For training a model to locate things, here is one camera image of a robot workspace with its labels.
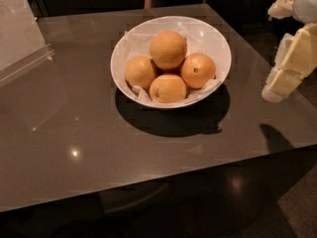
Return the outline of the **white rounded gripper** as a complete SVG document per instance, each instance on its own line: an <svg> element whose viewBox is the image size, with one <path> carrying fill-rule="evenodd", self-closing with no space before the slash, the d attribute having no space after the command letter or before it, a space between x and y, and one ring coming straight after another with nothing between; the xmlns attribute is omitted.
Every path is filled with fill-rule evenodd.
<svg viewBox="0 0 317 238"><path fill-rule="evenodd" d="M275 18L291 17L303 24L294 36L286 33L279 43L275 65L262 91L264 100L286 99L317 67L317 0L276 0L267 13Z"/></svg>

